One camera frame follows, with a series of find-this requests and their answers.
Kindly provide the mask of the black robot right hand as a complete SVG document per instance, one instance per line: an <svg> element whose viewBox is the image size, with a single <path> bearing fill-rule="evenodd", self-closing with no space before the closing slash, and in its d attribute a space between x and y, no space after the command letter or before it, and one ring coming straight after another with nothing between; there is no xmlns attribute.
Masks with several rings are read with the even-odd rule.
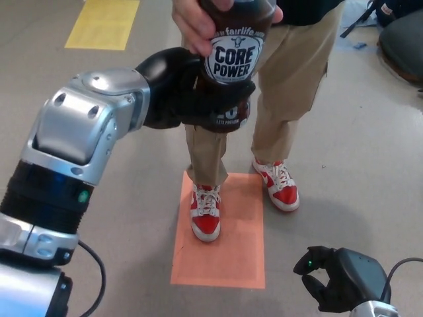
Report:
<svg viewBox="0 0 423 317"><path fill-rule="evenodd" d="M301 276L321 312L353 311L368 301L391 303L391 290L384 291L387 274L381 264L351 249L310 246L293 272Z"/></svg>

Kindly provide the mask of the person's bare right hand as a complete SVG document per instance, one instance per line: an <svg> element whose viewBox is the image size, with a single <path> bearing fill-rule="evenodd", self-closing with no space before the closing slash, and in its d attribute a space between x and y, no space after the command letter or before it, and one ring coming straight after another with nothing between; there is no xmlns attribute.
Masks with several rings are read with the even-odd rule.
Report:
<svg viewBox="0 0 423 317"><path fill-rule="evenodd" d="M215 24L199 1L173 1L172 17L192 53L204 57L211 54L210 39L215 33Z"/></svg>

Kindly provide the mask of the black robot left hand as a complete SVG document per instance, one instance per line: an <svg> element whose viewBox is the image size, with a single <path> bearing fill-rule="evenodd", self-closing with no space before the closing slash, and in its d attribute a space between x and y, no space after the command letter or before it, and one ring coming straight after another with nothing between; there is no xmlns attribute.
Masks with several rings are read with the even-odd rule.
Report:
<svg viewBox="0 0 423 317"><path fill-rule="evenodd" d="M196 83L201 65L200 56L176 47L159 51L136 67L150 92L145 127L170 129L183 123L214 133L229 133L241 127L237 122L225 123L218 116L234 110L237 119L247 119L247 100L256 85L248 79L202 87Z"/></svg>

